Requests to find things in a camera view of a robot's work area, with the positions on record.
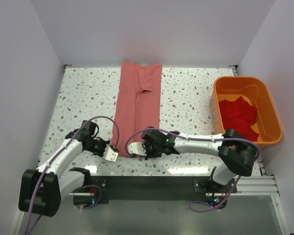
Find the pink t shirt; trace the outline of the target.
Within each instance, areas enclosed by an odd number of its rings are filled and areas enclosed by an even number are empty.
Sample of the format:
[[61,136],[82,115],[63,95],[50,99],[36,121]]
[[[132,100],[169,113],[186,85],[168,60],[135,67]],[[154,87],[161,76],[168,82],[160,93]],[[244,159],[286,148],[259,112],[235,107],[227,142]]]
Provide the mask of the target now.
[[139,130],[159,127],[162,65],[142,66],[124,62],[121,67],[118,99],[113,127],[112,145],[128,157],[126,141]]

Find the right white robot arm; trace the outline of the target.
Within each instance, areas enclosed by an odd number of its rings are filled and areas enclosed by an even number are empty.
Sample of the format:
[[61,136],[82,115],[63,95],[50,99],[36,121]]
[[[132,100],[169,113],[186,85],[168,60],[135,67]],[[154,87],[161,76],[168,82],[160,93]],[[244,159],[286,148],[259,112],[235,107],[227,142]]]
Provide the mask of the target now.
[[138,155],[147,158],[162,154],[206,154],[219,157],[222,164],[211,173],[211,181],[225,186],[235,176],[248,177],[252,174],[260,148],[233,129],[224,134],[209,136],[189,135],[176,131],[148,128],[143,131]]

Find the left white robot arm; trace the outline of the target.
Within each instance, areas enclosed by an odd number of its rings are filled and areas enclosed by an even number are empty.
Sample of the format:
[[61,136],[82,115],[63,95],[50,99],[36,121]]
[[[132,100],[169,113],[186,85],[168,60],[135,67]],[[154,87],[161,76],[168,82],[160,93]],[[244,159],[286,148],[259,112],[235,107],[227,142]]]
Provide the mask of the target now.
[[44,164],[22,175],[18,207],[23,212],[52,217],[61,200],[74,190],[92,184],[90,171],[73,167],[67,176],[64,171],[81,153],[87,151],[107,161],[115,162],[116,148],[95,136],[97,124],[83,121],[81,127],[65,136],[61,147]]

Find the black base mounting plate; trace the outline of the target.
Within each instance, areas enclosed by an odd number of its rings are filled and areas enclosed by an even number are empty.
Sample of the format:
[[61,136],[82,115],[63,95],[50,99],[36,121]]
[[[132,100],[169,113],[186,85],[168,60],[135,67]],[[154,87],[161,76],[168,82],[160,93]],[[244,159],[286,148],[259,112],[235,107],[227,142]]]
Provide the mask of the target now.
[[202,201],[208,206],[227,205],[229,193],[236,193],[235,180],[217,186],[209,176],[93,176],[96,188],[73,192],[75,206],[91,206],[111,200]]

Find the red t shirt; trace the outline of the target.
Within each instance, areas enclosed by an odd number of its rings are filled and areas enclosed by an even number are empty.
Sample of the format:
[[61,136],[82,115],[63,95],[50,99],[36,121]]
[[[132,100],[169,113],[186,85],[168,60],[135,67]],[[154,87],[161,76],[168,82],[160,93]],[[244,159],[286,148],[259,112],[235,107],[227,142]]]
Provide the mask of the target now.
[[242,96],[235,101],[219,102],[223,128],[234,129],[250,141],[257,141],[259,134],[251,126],[257,121],[258,109],[250,105]]

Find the orange plastic bin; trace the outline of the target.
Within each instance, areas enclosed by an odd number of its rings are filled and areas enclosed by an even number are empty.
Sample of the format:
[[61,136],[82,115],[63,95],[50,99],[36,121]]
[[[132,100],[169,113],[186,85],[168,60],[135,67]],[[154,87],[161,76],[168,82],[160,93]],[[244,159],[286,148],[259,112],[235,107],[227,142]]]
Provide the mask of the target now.
[[260,148],[277,144],[283,137],[282,127],[266,84],[256,77],[222,76],[214,82],[209,101],[214,133],[225,132],[219,102],[239,97],[258,110],[256,122],[251,126],[259,134],[255,143]]

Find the aluminium rail frame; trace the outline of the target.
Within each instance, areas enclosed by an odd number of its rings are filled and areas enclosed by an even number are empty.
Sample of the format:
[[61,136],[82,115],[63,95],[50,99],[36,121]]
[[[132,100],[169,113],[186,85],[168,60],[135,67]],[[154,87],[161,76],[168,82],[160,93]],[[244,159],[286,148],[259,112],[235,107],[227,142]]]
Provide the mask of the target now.
[[[176,131],[189,135],[209,136],[214,133],[210,110],[210,97],[214,82],[223,75],[213,75],[212,69],[165,69],[162,67],[160,123],[156,129]],[[110,141],[112,145],[113,127],[120,134],[114,121],[119,93],[121,67],[112,68],[68,68],[60,88],[55,111],[49,126],[47,140],[40,158],[44,164],[64,142],[65,136],[79,129],[83,121],[97,124],[95,136]],[[144,130],[134,133],[125,143],[143,142]],[[118,155],[116,162],[106,161],[90,152],[77,156],[64,171],[67,176],[73,167],[85,168],[90,176],[209,176],[222,164],[219,157],[206,154],[163,154],[160,158],[145,159],[143,156],[128,157]],[[273,177],[235,176],[236,193],[234,195],[278,194]],[[217,210],[221,205],[208,206],[202,201],[188,201],[188,208],[200,203],[206,206],[206,212]]]

